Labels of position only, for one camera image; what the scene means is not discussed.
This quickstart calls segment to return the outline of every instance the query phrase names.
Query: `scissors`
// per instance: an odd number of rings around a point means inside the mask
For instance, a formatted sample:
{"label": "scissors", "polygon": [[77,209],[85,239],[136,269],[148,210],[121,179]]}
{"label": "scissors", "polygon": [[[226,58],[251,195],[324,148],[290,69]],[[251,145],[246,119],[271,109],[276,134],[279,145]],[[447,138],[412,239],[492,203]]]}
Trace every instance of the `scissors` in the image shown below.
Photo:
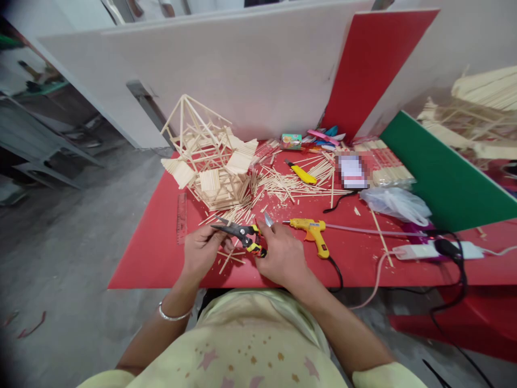
{"label": "scissors", "polygon": [[[264,216],[266,218],[266,224],[271,226],[273,224],[271,217],[269,217],[267,213]],[[222,217],[215,217],[219,221],[225,223],[225,225],[211,225],[214,229],[236,236],[241,241],[242,246],[246,248],[248,252],[251,252],[252,254],[259,257],[266,257],[268,251],[267,249],[263,248],[262,245],[260,245],[261,234],[257,225],[242,226],[236,223],[228,223],[228,220]],[[249,235],[255,235],[255,241],[250,239],[248,237]]]}

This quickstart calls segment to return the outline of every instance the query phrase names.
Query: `silver bangle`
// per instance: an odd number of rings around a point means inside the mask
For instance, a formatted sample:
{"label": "silver bangle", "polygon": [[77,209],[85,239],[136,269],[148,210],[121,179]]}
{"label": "silver bangle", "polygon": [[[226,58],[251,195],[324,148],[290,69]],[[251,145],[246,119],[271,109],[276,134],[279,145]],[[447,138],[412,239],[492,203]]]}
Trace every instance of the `silver bangle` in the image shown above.
{"label": "silver bangle", "polygon": [[169,317],[168,315],[165,315],[162,311],[162,302],[160,302],[160,304],[158,305],[158,310],[160,311],[160,316],[165,319],[166,321],[170,321],[170,322],[176,322],[176,321],[181,321],[183,318],[187,318],[190,313],[192,312],[192,309],[194,308],[194,306],[192,306],[190,308],[190,310],[185,314],[185,315],[182,315],[180,317]]}

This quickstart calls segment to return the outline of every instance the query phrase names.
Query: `person's right hand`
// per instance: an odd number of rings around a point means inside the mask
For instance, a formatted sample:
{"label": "person's right hand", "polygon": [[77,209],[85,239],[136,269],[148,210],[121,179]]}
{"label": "person's right hand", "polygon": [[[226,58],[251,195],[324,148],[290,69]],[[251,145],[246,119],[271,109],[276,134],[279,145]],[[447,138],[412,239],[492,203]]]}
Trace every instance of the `person's right hand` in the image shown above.
{"label": "person's right hand", "polygon": [[304,284],[311,271],[305,261],[302,242],[287,226],[275,223],[270,228],[262,221],[257,223],[268,243],[267,256],[255,259],[258,271],[289,291]]}

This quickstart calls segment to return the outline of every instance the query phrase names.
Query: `star print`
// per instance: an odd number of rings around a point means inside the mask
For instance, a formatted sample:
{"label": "star print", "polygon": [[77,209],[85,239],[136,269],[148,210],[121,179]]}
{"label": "star print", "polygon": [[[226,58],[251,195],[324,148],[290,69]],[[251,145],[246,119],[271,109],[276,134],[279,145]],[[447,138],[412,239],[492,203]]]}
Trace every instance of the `star print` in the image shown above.
{"label": "star print", "polygon": [[233,388],[235,382],[233,380],[228,380],[226,377],[222,378],[221,388]]}
{"label": "star print", "polygon": [[319,373],[312,361],[310,361],[307,357],[305,357],[305,362],[303,363],[305,367],[309,370],[309,376],[316,376],[319,381]]}
{"label": "star print", "polygon": [[215,354],[215,349],[211,352],[205,353],[203,355],[203,361],[198,366],[198,369],[203,367],[203,369],[206,371],[208,369],[208,366],[212,361],[214,361],[216,358],[219,358],[217,354]]}
{"label": "star print", "polygon": [[257,388],[258,385],[264,380],[264,376],[255,376],[249,382],[249,388]]}

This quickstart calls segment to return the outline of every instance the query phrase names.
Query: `small box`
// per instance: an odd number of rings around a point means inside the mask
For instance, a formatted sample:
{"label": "small box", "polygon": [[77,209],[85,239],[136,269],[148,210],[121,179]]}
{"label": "small box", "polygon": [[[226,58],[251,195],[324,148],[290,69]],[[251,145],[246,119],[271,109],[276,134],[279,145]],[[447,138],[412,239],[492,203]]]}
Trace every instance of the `small box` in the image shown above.
{"label": "small box", "polygon": [[296,134],[282,134],[280,148],[299,151],[302,149],[302,136]]}

